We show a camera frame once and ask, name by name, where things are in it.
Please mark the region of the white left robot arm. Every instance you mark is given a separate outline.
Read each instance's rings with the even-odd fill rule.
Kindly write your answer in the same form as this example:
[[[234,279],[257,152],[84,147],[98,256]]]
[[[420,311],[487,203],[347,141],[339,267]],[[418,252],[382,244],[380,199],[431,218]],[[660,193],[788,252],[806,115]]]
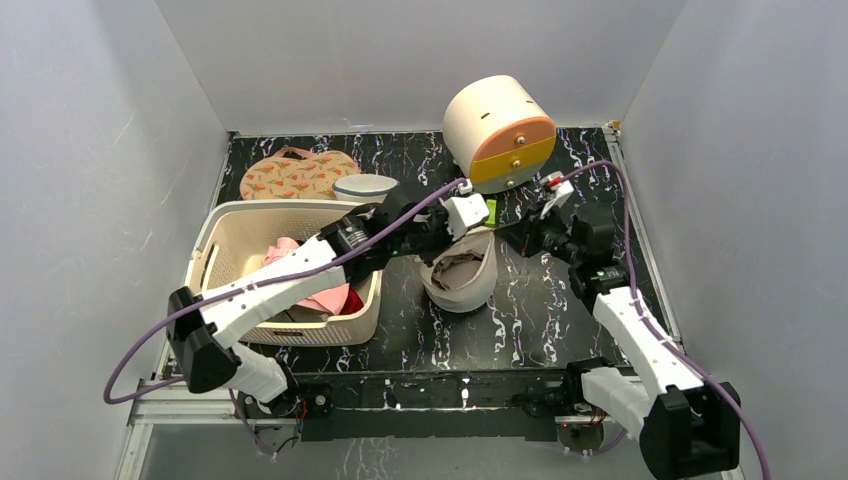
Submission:
[[[388,203],[360,204],[228,288],[174,291],[167,338],[189,392],[234,389],[275,416],[290,414],[299,400],[291,373],[242,345],[242,337],[310,296],[363,281],[393,258],[433,260],[487,217],[479,194],[446,200],[433,194],[396,210]]]

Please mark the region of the beige-trimmed white mesh laundry bag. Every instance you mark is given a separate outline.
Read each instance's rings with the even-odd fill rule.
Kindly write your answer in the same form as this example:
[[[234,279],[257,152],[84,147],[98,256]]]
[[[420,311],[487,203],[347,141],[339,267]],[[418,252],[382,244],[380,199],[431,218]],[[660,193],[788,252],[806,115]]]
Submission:
[[[429,298],[441,309],[468,313],[485,305],[497,283],[495,235],[490,228],[468,232],[431,264],[416,259]]]

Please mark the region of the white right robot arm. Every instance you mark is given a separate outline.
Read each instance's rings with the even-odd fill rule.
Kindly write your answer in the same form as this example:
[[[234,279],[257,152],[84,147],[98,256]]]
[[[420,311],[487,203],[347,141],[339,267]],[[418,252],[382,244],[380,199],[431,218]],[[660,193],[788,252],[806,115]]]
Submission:
[[[577,414],[595,407],[638,439],[657,479],[683,479],[735,469],[739,464],[739,399],[722,383],[709,386],[670,348],[656,319],[631,287],[632,274],[614,256],[616,228],[607,211],[585,208],[566,217],[561,208],[531,208],[513,227],[511,245],[523,256],[546,252],[566,262],[575,296],[615,339],[640,382],[598,357],[571,362],[565,405]]]

